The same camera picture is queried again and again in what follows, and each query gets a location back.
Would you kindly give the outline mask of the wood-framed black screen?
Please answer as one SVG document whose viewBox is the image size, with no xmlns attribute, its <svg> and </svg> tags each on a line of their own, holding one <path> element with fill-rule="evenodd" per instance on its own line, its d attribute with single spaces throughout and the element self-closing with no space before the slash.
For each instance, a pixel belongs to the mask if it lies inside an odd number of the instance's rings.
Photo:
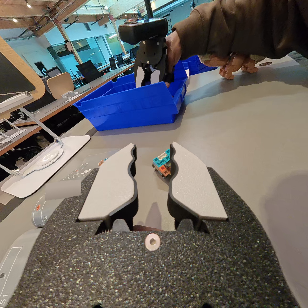
<svg viewBox="0 0 308 308">
<path fill-rule="evenodd" d="M 0 52 L 0 114 L 6 118 L 6 114 L 42 98 L 46 88 L 33 68 L 2 37 Z"/>
</svg>

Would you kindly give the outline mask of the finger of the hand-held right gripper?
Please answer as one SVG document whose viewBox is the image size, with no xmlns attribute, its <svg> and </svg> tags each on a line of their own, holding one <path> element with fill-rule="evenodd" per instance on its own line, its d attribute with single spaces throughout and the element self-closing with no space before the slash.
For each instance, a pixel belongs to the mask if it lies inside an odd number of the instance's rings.
<svg viewBox="0 0 308 308">
<path fill-rule="evenodd" d="M 151 85 L 160 82 L 161 71 L 157 70 L 153 66 L 147 66 L 145 68 L 145 85 Z"/>
<path fill-rule="evenodd" d="M 145 67 L 138 66 L 137 71 L 135 71 L 135 84 L 136 88 L 143 87 L 146 85 L 145 81 Z"/>
</svg>

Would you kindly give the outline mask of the person's right forearm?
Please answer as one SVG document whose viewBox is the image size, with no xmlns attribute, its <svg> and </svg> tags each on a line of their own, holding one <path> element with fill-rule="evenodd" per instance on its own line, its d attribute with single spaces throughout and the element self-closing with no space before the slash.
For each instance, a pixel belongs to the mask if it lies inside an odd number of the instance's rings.
<svg viewBox="0 0 308 308">
<path fill-rule="evenodd" d="M 181 59 L 231 53 L 280 59 L 308 55 L 307 0 L 216 0 L 196 6 L 172 28 Z"/>
</svg>

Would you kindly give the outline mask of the grey printed desk pad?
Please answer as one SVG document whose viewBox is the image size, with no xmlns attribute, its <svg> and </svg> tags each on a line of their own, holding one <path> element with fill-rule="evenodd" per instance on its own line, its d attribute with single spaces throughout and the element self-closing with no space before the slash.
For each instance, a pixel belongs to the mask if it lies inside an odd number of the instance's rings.
<svg viewBox="0 0 308 308">
<path fill-rule="evenodd" d="M 81 182 L 96 168 L 99 161 L 109 158 L 118 150 L 86 156 L 69 174 L 58 182 L 47 184 L 45 193 L 38 199 L 32 213 L 33 225 L 42 228 L 60 203 L 81 193 Z"/>
<path fill-rule="evenodd" d="M 17 287 L 25 264 L 41 228 L 31 229 L 19 236 L 6 252 L 0 266 L 0 307 L 6 307 Z"/>
</svg>

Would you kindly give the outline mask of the beige chair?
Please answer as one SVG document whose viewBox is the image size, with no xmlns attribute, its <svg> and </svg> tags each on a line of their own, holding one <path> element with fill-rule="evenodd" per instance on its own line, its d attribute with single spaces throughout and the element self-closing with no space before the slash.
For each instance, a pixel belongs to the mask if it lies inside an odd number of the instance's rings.
<svg viewBox="0 0 308 308">
<path fill-rule="evenodd" d="M 62 98 L 62 95 L 74 91 L 75 86 L 71 79 L 71 75 L 68 72 L 56 75 L 47 80 L 49 90 L 55 99 Z"/>
</svg>

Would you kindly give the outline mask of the black office chair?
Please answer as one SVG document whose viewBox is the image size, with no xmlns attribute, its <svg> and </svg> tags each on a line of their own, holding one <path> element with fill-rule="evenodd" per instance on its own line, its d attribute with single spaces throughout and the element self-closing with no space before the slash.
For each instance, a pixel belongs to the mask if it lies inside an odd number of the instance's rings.
<svg viewBox="0 0 308 308">
<path fill-rule="evenodd" d="M 84 62 L 82 64 L 76 65 L 76 68 L 83 75 L 84 79 L 87 83 L 90 83 L 100 77 L 102 77 L 102 73 L 98 71 L 95 65 L 91 60 Z"/>
</svg>

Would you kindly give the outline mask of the brown jointed toy figure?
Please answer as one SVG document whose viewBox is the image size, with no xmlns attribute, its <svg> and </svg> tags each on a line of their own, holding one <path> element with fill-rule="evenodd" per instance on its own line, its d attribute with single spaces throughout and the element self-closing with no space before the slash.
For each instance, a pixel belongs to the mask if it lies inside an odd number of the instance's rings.
<svg viewBox="0 0 308 308">
<path fill-rule="evenodd" d="M 232 53 L 229 56 L 221 57 L 214 54 L 198 56 L 201 63 L 208 67 L 219 67 L 219 74 L 228 80 L 234 79 L 233 73 L 242 70 L 247 73 L 258 71 L 256 62 L 249 55 Z"/>
</svg>

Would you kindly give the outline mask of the person's right hand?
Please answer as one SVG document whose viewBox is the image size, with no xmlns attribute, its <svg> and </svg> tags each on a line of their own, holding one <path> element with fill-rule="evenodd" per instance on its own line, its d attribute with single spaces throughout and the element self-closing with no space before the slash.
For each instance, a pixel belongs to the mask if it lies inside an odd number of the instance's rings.
<svg viewBox="0 0 308 308">
<path fill-rule="evenodd" d="M 172 73 L 175 65 L 180 60 L 182 54 L 180 38 L 177 31 L 173 31 L 170 35 L 166 37 L 166 46 L 167 46 L 167 71 L 169 73 Z"/>
</svg>

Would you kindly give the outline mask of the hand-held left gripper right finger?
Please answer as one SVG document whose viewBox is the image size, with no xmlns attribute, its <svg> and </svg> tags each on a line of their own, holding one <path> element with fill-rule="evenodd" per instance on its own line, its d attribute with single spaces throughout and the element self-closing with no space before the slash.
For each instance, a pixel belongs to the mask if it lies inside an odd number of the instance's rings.
<svg viewBox="0 0 308 308">
<path fill-rule="evenodd" d="M 176 221 L 225 221 L 228 215 L 206 164 L 177 142 L 170 145 L 168 211 Z"/>
</svg>

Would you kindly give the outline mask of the multicolour toy brick model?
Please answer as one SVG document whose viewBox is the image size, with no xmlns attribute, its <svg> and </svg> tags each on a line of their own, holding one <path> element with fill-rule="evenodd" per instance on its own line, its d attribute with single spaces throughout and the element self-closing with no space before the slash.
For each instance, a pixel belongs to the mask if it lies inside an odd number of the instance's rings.
<svg viewBox="0 0 308 308">
<path fill-rule="evenodd" d="M 163 178 L 167 178 L 171 175 L 171 160 L 170 160 L 170 149 L 157 156 L 152 161 L 152 167 L 158 172 Z"/>
</svg>

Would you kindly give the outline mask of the white lamp base plate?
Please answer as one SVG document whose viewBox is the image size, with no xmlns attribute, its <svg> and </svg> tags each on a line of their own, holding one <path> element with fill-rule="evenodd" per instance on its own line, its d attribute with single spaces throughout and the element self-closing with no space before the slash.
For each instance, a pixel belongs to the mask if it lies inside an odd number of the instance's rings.
<svg viewBox="0 0 308 308">
<path fill-rule="evenodd" d="M 39 190 L 59 169 L 61 169 L 79 150 L 90 141 L 89 135 L 59 137 L 46 125 L 38 120 L 34 114 L 27 111 L 26 102 L 33 99 L 30 92 L 15 92 L 5 95 L 13 95 L 0 103 L 1 114 L 10 109 L 20 109 L 36 124 L 50 134 L 54 143 L 40 152 L 26 167 L 10 170 L 1 164 L 1 168 L 11 177 L 1 186 L 1 191 L 18 198 L 26 198 Z"/>
</svg>

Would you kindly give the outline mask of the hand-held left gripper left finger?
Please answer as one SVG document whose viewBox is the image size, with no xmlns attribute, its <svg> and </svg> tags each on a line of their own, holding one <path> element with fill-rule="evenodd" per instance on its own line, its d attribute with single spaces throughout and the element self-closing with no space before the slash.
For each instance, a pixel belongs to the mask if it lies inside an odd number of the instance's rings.
<svg viewBox="0 0 308 308">
<path fill-rule="evenodd" d="M 99 167 L 79 213 L 79 221 L 133 220 L 138 212 L 136 160 L 137 147 L 131 143 Z"/>
</svg>

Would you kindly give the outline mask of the black pole stand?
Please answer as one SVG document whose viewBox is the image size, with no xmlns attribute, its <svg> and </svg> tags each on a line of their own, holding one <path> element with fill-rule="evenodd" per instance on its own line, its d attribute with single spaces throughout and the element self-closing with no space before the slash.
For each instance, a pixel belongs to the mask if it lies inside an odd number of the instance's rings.
<svg viewBox="0 0 308 308">
<path fill-rule="evenodd" d="M 150 0 L 144 0 L 144 4 L 145 4 L 148 19 L 154 18 L 151 1 Z"/>
</svg>

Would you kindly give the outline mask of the large blue plastic bin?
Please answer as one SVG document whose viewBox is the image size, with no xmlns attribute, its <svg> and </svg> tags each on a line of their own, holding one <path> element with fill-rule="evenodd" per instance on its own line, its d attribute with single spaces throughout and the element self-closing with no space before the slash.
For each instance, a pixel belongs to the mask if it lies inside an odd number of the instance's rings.
<svg viewBox="0 0 308 308">
<path fill-rule="evenodd" d="M 136 88 L 134 74 L 109 81 L 73 105 L 98 131 L 173 123 L 187 90 L 182 61 L 175 66 L 175 79 Z"/>
</svg>

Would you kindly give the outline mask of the wood-edged grey desk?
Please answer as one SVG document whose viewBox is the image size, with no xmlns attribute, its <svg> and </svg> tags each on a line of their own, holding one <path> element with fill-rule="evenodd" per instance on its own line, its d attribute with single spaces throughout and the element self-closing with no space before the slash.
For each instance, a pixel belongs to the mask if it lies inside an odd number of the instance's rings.
<svg viewBox="0 0 308 308">
<path fill-rule="evenodd" d="M 110 71 L 109 73 L 103 75 L 102 77 L 86 84 L 85 86 L 79 88 L 77 91 L 81 92 L 81 95 L 74 100 L 66 101 L 65 99 L 61 98 L 58 99 L 47 106 L 42 107 L 38 110 L 37 113 L 35 113 L 35 116 L 41 121 L 45 122 L 51 117 L 55 116 L 62 110 L 68 108 L 69 106 L 73 105 L 75 102 L 80 100 L 81 98 L 85 97 L 89 93 L 93 92 L 94 90 L 98 89 L 100 86 L 104 85 L 105 83 L 109 82 L 110 80 L 114 79 L 121 73 L 129 70 L 134 66 L 134 62 L 132 62 L 129 65 L 123 66 L 121 68 L 118 68 L 116 70 Z M 24 132 L 22 132 L 19 136 L 14 138 L 12 141 L 6 144 L 1 144 L 1 151 L 0 155 L 3 155 L 4 153 L 8 152 L 9 150 L 12 150 L 13 148 L 17 147 L 21 142 L 25 141 L 29 137 L 33 136 L 34 134 L 38 133 L 42 128 L 38 126 L 34 121 L 31 119 L 27 121 L 22 121 L 20 123 L 25 124 L 22 126 L 22 129 L 26 129 Z"/>
</svg>

